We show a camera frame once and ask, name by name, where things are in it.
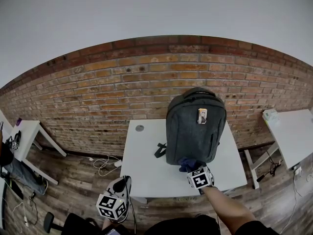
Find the black chair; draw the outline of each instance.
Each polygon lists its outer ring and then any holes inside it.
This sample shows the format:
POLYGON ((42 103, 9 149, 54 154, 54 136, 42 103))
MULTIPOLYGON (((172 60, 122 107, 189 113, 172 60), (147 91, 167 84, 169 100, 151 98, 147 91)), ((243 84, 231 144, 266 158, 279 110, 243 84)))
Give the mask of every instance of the black chair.
POLYGON ((48 212, 45 216, 45 221, 44 221, 44 230, 47 233, 50 233, 51 229, 62 231, 61 235, 72 235, 72 234, 95 235, 101 231, 96 223, 95 225, 90 224, 88 220, 93 221, 92 219, 89 218, 86 220, 73 213, 70 213, 67 216, 67 219, 63 227, 53 224, 53 220, 54 220, 54 215, 48 212))

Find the gray backpack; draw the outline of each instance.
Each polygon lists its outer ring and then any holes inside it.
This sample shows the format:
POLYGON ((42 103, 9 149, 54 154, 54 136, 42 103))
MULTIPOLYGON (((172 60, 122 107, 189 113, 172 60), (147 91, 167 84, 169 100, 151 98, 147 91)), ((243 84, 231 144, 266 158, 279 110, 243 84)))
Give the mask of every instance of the gray backpack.
POLYGON ((175 97, 166 116, 167 145, 159 143, 156 157, 164 155, 166 162, 179 165, 182 158, 209 163, 226 123, 223 101, 209 90, 195 87, 175 97))

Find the sneaker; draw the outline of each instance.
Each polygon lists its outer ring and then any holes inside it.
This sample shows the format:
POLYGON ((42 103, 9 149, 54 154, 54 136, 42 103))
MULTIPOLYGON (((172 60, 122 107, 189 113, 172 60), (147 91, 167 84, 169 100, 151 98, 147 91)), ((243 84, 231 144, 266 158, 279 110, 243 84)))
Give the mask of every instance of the sneaker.
POLYGON ((44 195, 46 190, 48 189, 49 183, 48 183, 48 181, 46 179, 43 179, 43 182, 44 182, 44 187, 45 187, 45 191, 43 193, 43 195, 44 195))

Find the backpack tag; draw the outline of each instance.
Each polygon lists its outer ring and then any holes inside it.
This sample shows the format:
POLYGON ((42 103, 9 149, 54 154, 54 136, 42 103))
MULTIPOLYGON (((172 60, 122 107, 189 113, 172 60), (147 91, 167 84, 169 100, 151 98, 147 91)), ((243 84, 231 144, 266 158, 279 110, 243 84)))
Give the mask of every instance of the backpack tag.
POLYGON ((207 109, 199 108, 198 109, 198 124, 206 124, 206 115, 207 115, 207 109))

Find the white table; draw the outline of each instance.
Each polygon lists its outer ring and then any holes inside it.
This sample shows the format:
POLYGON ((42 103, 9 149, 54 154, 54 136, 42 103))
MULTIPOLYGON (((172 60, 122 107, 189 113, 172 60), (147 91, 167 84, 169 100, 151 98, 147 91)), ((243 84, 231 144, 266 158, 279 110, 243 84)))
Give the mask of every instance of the white table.
POLYGON ((313 152, 313 116, 309 110, 278 113, 277 122, 266 121, 275 143, 256 162, 245 150, 255 189, 259 188, 256 168, 264 163, 276 150, 280 150, 287 169, 295 166, 313 152))
MULTIPOLYGON (((145 203, 146 197, 180 197, 199 195, 191 188, 187 174, 178 165, 166 163, 165 156, 156 158, 158 143, 166 143, 165 119, 131 120, 127 132, 121 176, 132 178, 131 197, 145 203), (138 132, 136 126, 143 125, 138 132)), ((207 164, 220 190, 247 184, 236 143, 226 123, 215 159, 207 164)))
POLYGON ((67 154, 60 148, 60 146, 56 144, 55 141, 53 141, 53 139, 48 135, 48 133, 41 127, 40 121, 38 120, 22 120, 19 126, 15 125, 10 134, 12 139, 14 139, 15 134, 18 133, 19 131, 21 131, 22 133, 21 141, 20 141, 18 150, 14 152, 14 157, 19 161, 23 161, 32 170, 34 170, 35 172, 37 172, 38 174, 40 174, 41 176, 43 176, 50 182, 57 185, 58 181, 51 178, 50 176, 45 174, 43 171, 35 167, 30 161, 26 159, 26 157, 27 157, 27 154, 29 152, 29 149, 32 143, 34 143, 39 149, 42 150, 40 145, 35 141, 35 137, 38 134, 38 132, 41 132, 41 134, 49 141, 49 143, 52 144, 52 146, 56 148, 57 151, 60 152, 64 157, 66 157, 67 154))

